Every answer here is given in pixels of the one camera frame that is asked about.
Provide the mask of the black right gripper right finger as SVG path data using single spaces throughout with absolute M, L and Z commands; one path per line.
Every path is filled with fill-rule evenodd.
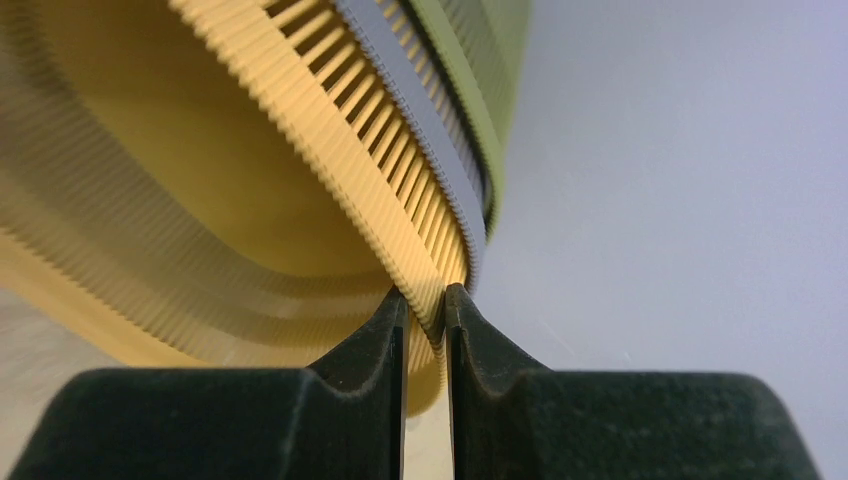
M 780 398 L 715 372 L 555 371 L 445 293 L 458 479 L 816 479 Z

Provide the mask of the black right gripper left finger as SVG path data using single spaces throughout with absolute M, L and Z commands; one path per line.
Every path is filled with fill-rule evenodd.
M 53 397 L 14 479 L 398 479 L 408 305 L 304 368 L 110 368 Z

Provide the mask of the yellow slatted waste basket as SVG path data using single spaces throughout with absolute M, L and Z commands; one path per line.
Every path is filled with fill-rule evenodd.
M 133 366 L 297 367 L 398 289 L 407 405 L 446 390 L 466 243 L 336 1 L 5 1 L 1 283 Z M 374 1 L 482 207 L 490 183 L 406 10 Z

